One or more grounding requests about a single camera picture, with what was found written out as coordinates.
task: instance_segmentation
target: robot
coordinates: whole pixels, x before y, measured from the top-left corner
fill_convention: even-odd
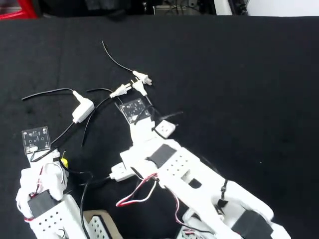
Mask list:
[[[122,181],[138,176],[142,182],[136,190],[150,180],[154,180],[154,187],[158,184],[168,190],[176,201],[175,219],[181,225],[178,239],[291,238],[281,225],[272,222],[274,212],[268,205],[207,167],[177,141],[168,139],[176,126],[165,119],[156,124],[140,102],[138,99],[119,107],[130,125],[133,145],[120,153],[123,162],[112,168],[111,179]],[[135,106],[133,111],[128,104]],[[29,161],[32,156],[48,151],[34,155],[32,147],[28,150]],[[86,239],[78,205],[71,195],[63,194],[68,178],[64,169],[67,162],[56,161],[59,157],[58,150],[54,150],[21,171],[17,206],[38,239]],[[116,206],[143,201],[128,201],[130,196]],[[189,207],[182,220],[177,217],[180,200]],[[89,223],[84,220],[84,225],[89,238],[110,238],[99,217]]]

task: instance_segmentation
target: white plug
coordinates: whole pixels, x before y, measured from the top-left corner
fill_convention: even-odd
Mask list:
[[[176,126],[166,120],[162,120],[162,122],[160,122],[158,126],[155,127],[155,130],[164,138],[168,138],[175,129]]]
[[[148,75],[133,71],[133,75],[135,75],[139,80],[143,82],[143,84],[148,84],[149,86],[152,85],[152,80],[149,78]]]
[[[73,95],[80,102],[80,105],[72,113],[73,122],[81,123],[94,110],[94,104],[91,100],[84,98],[76,91],[73,91]]]
[[[121,96],[126,94],[130,89],[131,89],[131,84],[128,83],[126,85],[121,85],[120,87],[118,87],[113,93],[110,94],[111,98],[114,98],[116,96]]]
[[[124,163],[118,163],[111,168],[110,178],[120,182],[135,175],[131,168],[126,169]]]
[[[142,94],[142,96],[146,96],[146,95],[147,95],[147,92],[146,92],[145,89],[144,89],[143,82],[142,82],[141,80],[139,80],[137,77],[136,77],[136,79],[137,79],[136,82],[134,82],[133,80],[131,80],[132,83],[133,83],[133,84],[132,84],[132,87],[133,87],[135,90],[139,91],[139,92]]]

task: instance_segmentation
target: red and white wire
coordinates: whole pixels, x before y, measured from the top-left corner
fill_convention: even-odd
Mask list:
[[[137,190],[139,190],[140,187],[141,187],[144,183],[148,182],[148,181],[149,181],[150,179],[152,179],[152,178],[157,178],[157,173],[151,174],[150,176],[148,176],[148,177],[146,177],[145,179],[143,179],[143,180],[139,183],[139,185],[136,187],[136,189],[135,189],[130,195],[124,197],[123,199],[119,200],[119,201],[116,203],[116,207],[123,207],[123,206],[127,206],[127,205],[130,205],[130,204],[133,204],[133,203],[141,203],[141,202],[147,201],[147,200],[151,197],[151,195],[152,195],[152,193],[153,193],[153,191],[154,191],[154,189],[155,189],[155,187],[156,187],[156,185],[157,185],[157,181],[154,182],[154,184],[153,184],[153,186],[152,186],[152,189],[150,190],[150,192],[149,192],[149,194],[147,195],[147,197],[145,197],[144,199],[140,199],[140,200],[130,200],[130,201],[128,201],[128,199],[129,199],[130,197],[132,197],[132,196],[134,195],[134,193],[135,193]]]

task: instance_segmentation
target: black circuit board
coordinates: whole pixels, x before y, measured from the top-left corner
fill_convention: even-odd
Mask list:
[[[27,155],[36,152],[51,149],[50,135],[48,127],[32,128],[22,131],[24,153]]]
[[[151,116],[149,110],[145,110],[146,106],[144,105],[143,101],[141,99],[136,99],[133,101],[130,101],[128,103],[124,103],[120,105],[120,109],[123,112],[126,120],[129,123],[134,123],[137,119],[138,115],[144,111],[141,116],[139,117],[139,120],[145,119],[149,116]]]

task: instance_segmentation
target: table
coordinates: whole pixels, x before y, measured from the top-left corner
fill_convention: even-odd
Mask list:
[[[128,82],[132,75],[107,57],[104,40],[121,64],[153,79],[148,93],[161,112],[184,111],[174,139],[270,205],[292,238],[318,237],[318,25],[316,17],[235,16],[0,22],[1,236],[33,238],[14,201],[28,167],[20,132],[46,125],[55,138],[77,105],[67,94],[20,98]],[[96,103],[106,97],[87,95]],[[138,97],[130,92],[122,99]],[[60,151],[74,170],[106,176],[131,145],[129,127],[113,104],[99,110],[81,148],[84,126],[74,127]],[[146,203],[115,207],[135,184],[91,190],[85,209],[107,210],[125,238],[172,238],[178,225],[168,193],[157,188]]]

